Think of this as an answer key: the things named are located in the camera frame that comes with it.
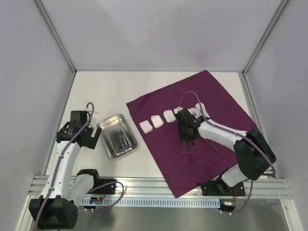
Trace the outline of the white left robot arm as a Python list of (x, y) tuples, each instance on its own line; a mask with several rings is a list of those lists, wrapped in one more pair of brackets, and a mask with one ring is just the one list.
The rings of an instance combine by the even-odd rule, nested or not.
[(56, 156), (39, 198), (29, 203), (35, 230), (61, 230), (75, 227), (78, 207), (85, 195), (101, 187), (95, 169), (82, 169), (69, 184), (75, 160), (82, 147), (95, 149), (101, 132), (95, 128), (98, 113), (85, 108), (72, 111), (70, 120), (56, 134)]

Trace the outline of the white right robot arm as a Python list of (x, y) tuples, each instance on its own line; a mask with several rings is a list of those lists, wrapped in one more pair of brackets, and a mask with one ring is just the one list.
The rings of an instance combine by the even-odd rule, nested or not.
[(215, 141), (234, 151), (237, 164), (222, 173), (218, 192), (227, 195), (245, 180), (257, 180), (276, 162), (276, 156), (259, 130), (242, 131), (221, 125), (203, 115), (181, 109), (175, 118), (181, 141), (197, 138)]

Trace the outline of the packaged blade pouch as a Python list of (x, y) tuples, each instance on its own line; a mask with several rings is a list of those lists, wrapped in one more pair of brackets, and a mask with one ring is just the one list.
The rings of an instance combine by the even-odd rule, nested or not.
[(190, 108), (190, 109), (188, 109), (188, 110), (189, 110), (189, 112), (190, 112), (193, 116), (195, 116), (196, 118), (198, 118), (198, 117), (200, 116), (199, 111), (198, 111), (196, 108)]
[(197, 109), (198, 113), (202, 116), (205, 116), (207, 119), (210, 118), (209, 113), (207, 112), (205, 105), (203, 103), (197, 103), (195, 105), (195, 108)]

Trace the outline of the stainless steel tray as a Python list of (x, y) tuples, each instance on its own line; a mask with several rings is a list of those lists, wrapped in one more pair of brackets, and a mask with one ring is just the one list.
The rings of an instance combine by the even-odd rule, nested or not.
[(137, 151), (137, 140), (122, 114), (100, 121), (97, 127), (102, 129), (101, 137), (111, 159), (119, 160)]

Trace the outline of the purple cloth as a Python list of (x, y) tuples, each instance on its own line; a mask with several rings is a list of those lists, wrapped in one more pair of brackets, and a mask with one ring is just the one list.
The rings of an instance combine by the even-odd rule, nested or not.
[(198, 101), (205, 105), (210, 118), (215, 122), (238, 130), (257, 128), (246, 111), (208, 71), (127, 103), (132, 120), (176, 198), (237, 164), (232, 150), (220, 146), (215, 151), (203, 139), (197, 140), (199, 147), (196, 149), (188, 154), (181, 153), (182, 142), (175, 122), (166, 122), (148, 133), (144, 133), (140, 127), (140, 123), (150, 121), (151, 116), (163, 116), (164, 111), (173, 110), (179, 105), (192, 108)]

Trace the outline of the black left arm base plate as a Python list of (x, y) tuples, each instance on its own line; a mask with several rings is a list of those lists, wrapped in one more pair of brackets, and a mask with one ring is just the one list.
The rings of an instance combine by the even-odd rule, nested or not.
[(125, 186), (116, 179), (100, 179), (87, 194), (115, 195), (116, 189), (123, 191)]

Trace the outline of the aluminium front rail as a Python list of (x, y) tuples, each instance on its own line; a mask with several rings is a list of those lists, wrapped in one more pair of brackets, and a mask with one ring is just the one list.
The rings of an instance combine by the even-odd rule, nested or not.
[[(47, 176), (35, 176), (30, 184), (28, 195), (39, 195), (47, 183)], [(113, 177), (126, 187), (127, 197), (172, 198), (173, 193), (164, 178), (123, 178)], [(260, 179), (253, 182), (253, 199), (292, 199), (286, 180)]]

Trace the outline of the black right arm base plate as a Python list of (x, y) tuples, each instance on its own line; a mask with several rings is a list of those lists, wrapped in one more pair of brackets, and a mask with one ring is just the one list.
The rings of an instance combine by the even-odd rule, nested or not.
[(203, 196), (246, 196), (244, 183), (228, 186), (220, 177), (205, 183), (198, 183)]

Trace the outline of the aluminium left frame post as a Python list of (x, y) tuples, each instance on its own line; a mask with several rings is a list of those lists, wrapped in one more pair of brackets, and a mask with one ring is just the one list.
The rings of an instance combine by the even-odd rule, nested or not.
[(67, 66), (69, 67), (70, 71), (72, 72), (72, 74), (75, 76), (76, 75), (76, 68), (70, 58), (70, 55), (68, 54), (66, 48), (64, 47), (64, 44), (51, 20), (51, 17), (43, 3), (43, 1), (41, 0), (33, 0), (33, 3), (35, 4), (36, 8), (38, 9), (46, 27), (48, 28), (54, 42), (56, 43), (61, 55), (64, 58), (64, 61), (66, 62)]

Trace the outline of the aluminium frame post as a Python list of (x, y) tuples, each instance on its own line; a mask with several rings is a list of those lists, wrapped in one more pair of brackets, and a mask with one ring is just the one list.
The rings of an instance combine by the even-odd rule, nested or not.
[(70, 55), (68, 54), (66, 48), (64, 47), (64, 44), (51, 20), (51, 17), (43, 3), (43, 1), (41, 0), (33, 0), (33, 3), (35, 4), (36, 8), (38, 9), (46, 27), (48, 28), (54, 42), (56, 43), (61, 55), (64, 58), (64, 61), (66, 62), (67, 66), (69, 67), (70, 71), (72, 72), (72, 74), (75, 76), (76, 75), (76, 68), (70, 58)]
[(252, 68), (256, 58), (261, 53), (263, 47), (265, 46), (266, 42), (268, 41), (269, 37), (271, 36), (273, 30), (275, 29), (276, 25), (278, 24), (280, 18), (282, 17), (284, 11), (288, 7), (291, 0), (282, 0), (280, 1), (278, 8), (274, 12), (274, 15), (271, 17), (264, 33), (262, 34), (257, 46), (255, 47), (252, 55), (248, 59), (244, 69), (242, 70), (242, 75), (246, 76), (250, 69)]

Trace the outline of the aluminium right frame post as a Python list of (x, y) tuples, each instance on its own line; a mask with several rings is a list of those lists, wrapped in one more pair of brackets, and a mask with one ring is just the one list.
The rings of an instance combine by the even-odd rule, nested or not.
[(264, 33), (262, 34), (257, 46), (255, 47), (252, 55), (248, 59), (244, 69), (242, 70), (242, 75), (246, 76), (250, 69), (252, 68), (256, 58), (261, 53), (263, 47), (265, 46), (266, 42), (268, 41), (269, 37), (271, 36), (273, 30), (275, 29), (276, 25), (278, 24), (280, 18), (282, 17), (284, 11), (288, 7), (291, 0), (282, 0), (280, 1), (278, 8), (274, 12), (274, 15), (271, 17)]

